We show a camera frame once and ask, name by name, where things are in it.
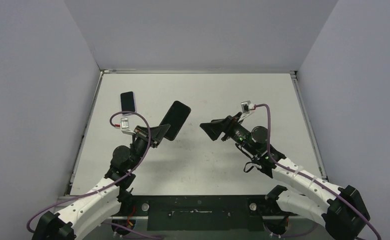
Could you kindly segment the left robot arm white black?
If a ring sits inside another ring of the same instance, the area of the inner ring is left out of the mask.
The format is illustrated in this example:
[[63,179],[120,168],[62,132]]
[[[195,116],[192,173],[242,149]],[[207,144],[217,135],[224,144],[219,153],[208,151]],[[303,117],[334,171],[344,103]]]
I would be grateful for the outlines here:
[[131,193],[127,190],[135,175],[132,170],[144,159],[147,150],[156,148],[170,128],[137,126],[129,146],[120,145],[112,153],[105,176],[86,194],[71,199],[67,207],[44,213],[33,234],[35,240],[81,240],[108,217],[131,211]]

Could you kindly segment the black phone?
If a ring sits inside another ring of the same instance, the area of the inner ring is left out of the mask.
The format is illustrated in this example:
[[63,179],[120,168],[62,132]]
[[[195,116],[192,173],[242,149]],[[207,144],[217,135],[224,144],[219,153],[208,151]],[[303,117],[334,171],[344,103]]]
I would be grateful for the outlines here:
[[135,95],[133,91],[121,93],[120,102],[122,112],[136,112]]

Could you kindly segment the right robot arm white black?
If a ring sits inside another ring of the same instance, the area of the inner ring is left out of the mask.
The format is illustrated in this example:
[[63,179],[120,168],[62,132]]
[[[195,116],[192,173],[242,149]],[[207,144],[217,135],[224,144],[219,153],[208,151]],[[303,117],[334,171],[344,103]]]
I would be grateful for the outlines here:
[[325,227],[335,240],[355,240],[370,220],[359,191],[351,185],[329,183],[295,164],[269,145],[268,130],[242,126],[242,113],[201,123],[200,127],[214,141],[232,139],[250,158],[249,164],[285,186],[276,186],[267,194],[265,207],[271,214],[281,211],[308,218]]

